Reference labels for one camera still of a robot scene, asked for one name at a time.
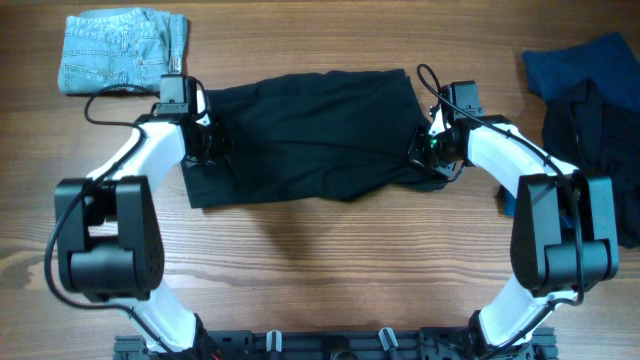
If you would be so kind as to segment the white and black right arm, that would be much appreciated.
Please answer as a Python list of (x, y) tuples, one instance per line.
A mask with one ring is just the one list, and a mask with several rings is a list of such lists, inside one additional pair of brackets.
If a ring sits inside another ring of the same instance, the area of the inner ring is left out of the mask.
[(447, 182), (467, 167), (481, 168), (515, 198), (513, 273), (461, 339), (468, 357), (488, 359), (529, 342), (559, 306), (581, 305), (590, 289), (616, 275), (612, 183), (544, 152), (509, 120), (484, 115), (474, 82), (425, 87), (438, 103), (430, 127), (415, 132), (410, 161)]

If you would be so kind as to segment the black shorts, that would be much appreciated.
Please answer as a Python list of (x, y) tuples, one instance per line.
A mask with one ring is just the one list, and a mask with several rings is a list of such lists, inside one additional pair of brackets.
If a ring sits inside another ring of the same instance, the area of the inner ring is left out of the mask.
[(446, 184), (409, 160), (428, 121), (402, 69), (285, 75), (206, 96), (232, 146), (206, 166), (182, 167), (194, 208)]

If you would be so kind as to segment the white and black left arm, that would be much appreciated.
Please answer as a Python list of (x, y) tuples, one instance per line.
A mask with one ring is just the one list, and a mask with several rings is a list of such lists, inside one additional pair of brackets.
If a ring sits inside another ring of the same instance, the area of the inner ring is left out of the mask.
[(153, 193), (172, 167), (209, 163), (229, 144), (209, 117), (202, 83), (164, 75), (128, 142), (84, 178), (62, 180), (47, 242), (49, 291), (69, 307), (121, 312), (157, 359), (219, 359), (196, 313), (163, 280), (165, 256)]

